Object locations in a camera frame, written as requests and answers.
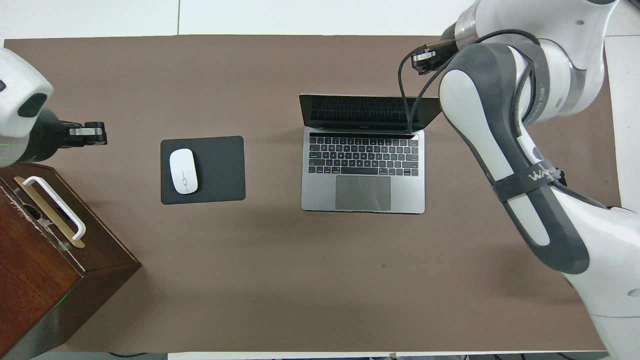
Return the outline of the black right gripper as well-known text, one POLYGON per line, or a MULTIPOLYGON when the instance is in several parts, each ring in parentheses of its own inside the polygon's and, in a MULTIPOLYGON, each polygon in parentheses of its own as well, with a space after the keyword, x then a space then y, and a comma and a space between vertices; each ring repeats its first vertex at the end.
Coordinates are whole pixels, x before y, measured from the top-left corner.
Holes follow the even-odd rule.
POLYGON ((441 41, 420 46, 410 57, 411 66, 419 76, 423 76, 441 68, 457 52, 458 46, 454 38, 441 39, 441 41))

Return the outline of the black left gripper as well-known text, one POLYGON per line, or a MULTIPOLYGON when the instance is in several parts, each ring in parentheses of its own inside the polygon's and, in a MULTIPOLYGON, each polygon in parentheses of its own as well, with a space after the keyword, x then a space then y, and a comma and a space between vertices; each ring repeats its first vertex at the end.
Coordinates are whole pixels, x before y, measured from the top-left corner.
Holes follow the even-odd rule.
POLYGON ((107 143, 103 121, 87 121, 83 124, 62 121, 54 111, 44 108, 30 132, 30 161, 47 160, 59 149, 102 146, 107 143))

